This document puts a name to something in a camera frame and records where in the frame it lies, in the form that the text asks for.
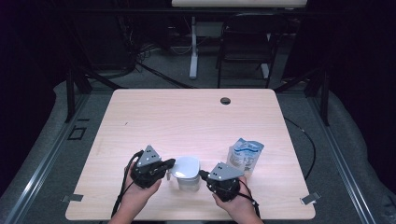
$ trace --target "tabletop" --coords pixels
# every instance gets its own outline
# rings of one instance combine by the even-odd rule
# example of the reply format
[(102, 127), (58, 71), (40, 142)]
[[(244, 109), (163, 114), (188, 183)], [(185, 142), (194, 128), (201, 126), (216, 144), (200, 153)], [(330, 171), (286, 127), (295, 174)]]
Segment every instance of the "tabletop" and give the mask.
[[(263, 219), (310, 219), (308, 195), (288, 129), (272, 90), (193, 89), (114, 91), (70, 202), (70, 220), (107, 220), (129, 159), (151, 145), (163, 160), (193, 156), (210, 172), (226, 162), (239, 138), (264, 144), (247, 183)], [(196, 192), (163, 179), (136, 220), (230, 220), (205, 181)]]
[(173, 7), (305, 7), (307, 0), (172, 0)]

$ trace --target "gray carpet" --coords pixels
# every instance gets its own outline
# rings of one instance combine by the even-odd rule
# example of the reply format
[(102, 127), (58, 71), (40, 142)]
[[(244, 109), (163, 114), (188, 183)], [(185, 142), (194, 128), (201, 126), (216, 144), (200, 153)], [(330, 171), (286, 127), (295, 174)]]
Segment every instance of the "gray carpet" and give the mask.
[[(290, 42), (286, 42), (282, 47), (277, 57), (271, 88), (281, 84), (280, 76), (283, 65), (287, 60)], [(217, 49), (203, 43), (199, 50), (198, 78), (195, 80), (189, 79), (190, 53), (178, 55), (172, 51), (153, 50), (143, 63), (188, 85), (197, 88), (216, 88)], [(230, 66), (229, 71), (236, 71), (236, 73), (238, 71), (242, 73), (250, 69), (233, 64)], [(135, 70), (127, 76), (112, 78), (111, 80), (123, 87), (132, 89), (175, 88), (171, 83), (142, 70), (139, 66), (137, 69), (140, 72)], [(260, 70), (253, 70), (252, 73), (254, 73), (254, 77), (261, 76)], [(102, 75), (112, 77), (112, 74), (108, 72), (103, 72)], [(55, 158), (55, 163), (51, 166), (50, 172), (44, 178), (45, 181), (37, 194), (33, 196), (33, 202), (28, 204), (28, 209), (21, 218), (23, 223), (70, 222), (64, 217), (67, 203), (62, 202), (61, 199), (64, 195), (72, 194), (74, 191), (111, 96), (109, 87), (96, 80), (91, 80), (91, 83), (94, 91), (89, 95), (74, 122), (70, 124), (72, 127), (76, 125), (75, 129), (77, 129), (73, 133), (72, 131), (68, 132), (66, 139), (60, 144), (60, 153)], [(234, 85), (230, 81), (224, 88), (240, 88), (238, 85)], [(305, 98), (301, 92), (303, 86), (304, 84), (293, 88), (292, 91), (280, 93), (277, 97), (285, 118), (302, 127), (315, 143), (317, 149), (316, 163), (306, 180), (306, 184), (310, 192), (317, 191), (322, 195), (322, 198), (315, 205), (317, 215), (312, 220), (265, 220), (265, 223), (361, 223), (344, 180), (335, 166), (329, 140), (320, 128), (320, 121), (316, 119), (315, 113), (318, 113), (318, 111), (313, 106), (316, 99)], [(262, 88), (262, 83), (251, 80), (244, 82), (242, 87)], [(8, 215), (12, 214), (14, 205), (21, 197), (24, 188), (35, 173), (35, 169), (40, 166), (40, 162), (52, 150), (56, 138), (62, 132), (66, 118), (64, 83), (58, 86), (55, 91), (58, 96), (57, 103), (46, 127), (37, 139), (25, 164), (0, 200), (1, 223), (4, 223)], [(393, 201), (396, 201), (396, 197), (376, 178), (375, 172), (367, 162), (366, 147), (359, 129), (340, 101), (332, 94), (329, 103), (329, 122), (332, 133), (342, 149), (351, 172), (361, 187), (361, 193), (370, 207), (376, 223), (395, 223), (391, 222), (390, 217), (393, 210), (384, 206), (384, 200), (391, 197)], [(288, 121), (286, 123), (303, 173), (306, 174), (313, 160), (312, 145), (299, 128)], [(81, 133), (79, 132), (82, 132), (82, 130), (85, 130), (85, 133), (81, 139), (73, 140), (73, 138), (80, 137)]]

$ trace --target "white cup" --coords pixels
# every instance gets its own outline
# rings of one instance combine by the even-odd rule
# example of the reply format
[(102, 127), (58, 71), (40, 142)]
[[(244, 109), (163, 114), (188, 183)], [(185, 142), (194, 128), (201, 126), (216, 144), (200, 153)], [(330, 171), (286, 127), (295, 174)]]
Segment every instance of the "white cup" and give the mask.
[(198, 191), (200, 187), (199, 160), (195, 157), (180, 157), (176, 159), (171, 173), (177, 178), (178, 188), (186, 191)]

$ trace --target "human hand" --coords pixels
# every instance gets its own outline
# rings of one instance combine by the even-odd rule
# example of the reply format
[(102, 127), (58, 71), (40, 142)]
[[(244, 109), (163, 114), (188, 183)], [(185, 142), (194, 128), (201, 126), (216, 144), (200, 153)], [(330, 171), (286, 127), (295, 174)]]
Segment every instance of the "human hand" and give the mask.
[[(244, 176), (240, 176), (239, 180), (245, 183), (246, 186), (248, 185), (247, 179)], [(239, 185), (241, 187), (239, 192), (248, 196), (247, 187), (242, 183), (239, 183)], [(224, 203), (215, 193), (212, 196), (215, 198), (216, 205), (227, 211), (235, 222), (239, 224), (262, 223), (262, 220), (256, 215), (254, 206), (249, 199), (237, 195), (231, 201)]]
[[(128, 188), (133, 183), (131, 178), (131, 170), (134, 167), (132, 163), (130, 169), (128, 171), (127, 178), (125, 180), (124, 188)], [(120, 208), (113, 218), (109, 221), (109, 223), (128, 223), (130, 224), (132, 220), (137, 216), (137, 214), (142, 211), (148, 202), (149, 198), (157, 192), (158, 188), (161, 185), (161, 179), (157, 180), (151, 187), (148, 189), (142, 189), (136, 184), (132, 184), (129, 187), (124, 195), (122, 196), (122, 200), (120, 203)]]

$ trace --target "snack bag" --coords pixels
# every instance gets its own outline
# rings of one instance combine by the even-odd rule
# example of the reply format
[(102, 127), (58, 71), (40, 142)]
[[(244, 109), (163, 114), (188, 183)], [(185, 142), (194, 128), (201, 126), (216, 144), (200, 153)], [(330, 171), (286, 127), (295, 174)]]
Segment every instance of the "snack bag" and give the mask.
[(264, 145), (259, 142), (239, 138), (229, 149), (227, 164), (251, 174), (263, 148)]

